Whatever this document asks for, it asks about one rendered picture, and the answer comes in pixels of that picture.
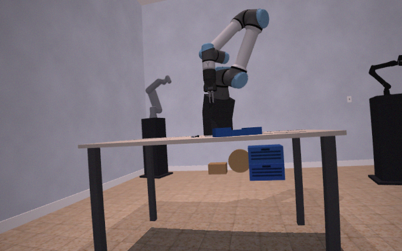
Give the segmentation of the blue rack of bins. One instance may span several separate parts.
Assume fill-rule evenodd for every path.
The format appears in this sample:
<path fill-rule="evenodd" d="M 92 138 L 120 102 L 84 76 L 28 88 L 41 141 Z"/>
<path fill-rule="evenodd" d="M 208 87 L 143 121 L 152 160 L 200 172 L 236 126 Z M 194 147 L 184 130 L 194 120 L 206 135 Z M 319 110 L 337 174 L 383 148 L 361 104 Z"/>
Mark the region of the blue rack of bins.
<path fill-rule="evenodd" d="M 230 137 L 230 136 L 256 135 L 256 134 L 262 134 L 262 127 L 249 127 L 249 128 L 242 128 L 241 130 L 231 130 L 231 127 L 212 129 L 212 137 Z"/>

